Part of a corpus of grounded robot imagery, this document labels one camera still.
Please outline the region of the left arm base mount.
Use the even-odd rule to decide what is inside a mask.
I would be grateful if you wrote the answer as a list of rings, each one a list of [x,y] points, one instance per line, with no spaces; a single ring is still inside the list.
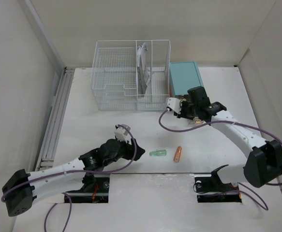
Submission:
[[[88,176],[87,183],[81,189],[68,191],[72,203],[108,203],[110,175]]]

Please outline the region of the clear plastic drawer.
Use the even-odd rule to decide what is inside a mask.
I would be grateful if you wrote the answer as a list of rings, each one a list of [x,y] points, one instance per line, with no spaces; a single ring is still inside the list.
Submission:
[[[193,119],[188,119],[188,125],[195,127],[198,125],[202,125],[204,123],[199,117],[194,117]]]

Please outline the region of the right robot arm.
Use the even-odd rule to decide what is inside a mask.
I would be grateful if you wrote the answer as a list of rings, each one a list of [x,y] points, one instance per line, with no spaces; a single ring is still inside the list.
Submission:
[[[282,175],[282,145],[268,141],[240,126],[227,108],[220,102],[211,102],[204,87],[188,90],[189,101],[171,100],[169,106],[178,118],[194,119],[209,123],[224,134],[244,154],[244,164],[221,166],[210,178],[215,190],[222,190],[231,182],[248,182],[260,188]]]

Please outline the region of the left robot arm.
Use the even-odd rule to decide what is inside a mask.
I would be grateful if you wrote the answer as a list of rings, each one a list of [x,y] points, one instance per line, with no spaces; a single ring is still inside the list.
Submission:
[[[8,216],[15,217],[45,198],[80,189],[90,191],[95,184],[94,174],[105,174],[104,167],[119,159],[137,161],[144,153],[135,139],[109,139],[66,164],[37,172],[16,171],[2,187],[1,200]]]

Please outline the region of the teal drawer cabinet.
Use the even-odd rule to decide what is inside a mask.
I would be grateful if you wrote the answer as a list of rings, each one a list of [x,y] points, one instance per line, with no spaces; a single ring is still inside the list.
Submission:
[[[169,64],[169,95],[180,100],[190,101],[188,90],[204,86],[195,61],[171,62]]]

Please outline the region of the green highlighter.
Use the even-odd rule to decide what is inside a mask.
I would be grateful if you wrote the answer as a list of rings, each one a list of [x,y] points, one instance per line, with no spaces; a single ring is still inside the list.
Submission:
[[[149,153],[151,157],[163,157],[166,156],[166,154],[167,154],[166,150],[155,150]]]

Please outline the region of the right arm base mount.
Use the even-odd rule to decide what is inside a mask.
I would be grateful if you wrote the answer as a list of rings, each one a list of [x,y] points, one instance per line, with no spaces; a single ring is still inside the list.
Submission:
[[[194,175],[193,190],[198,203],[242,203],[239,187],[231,182],[223,183],[218,176],[218,171],[226,166],[220,166],[210,173]]]

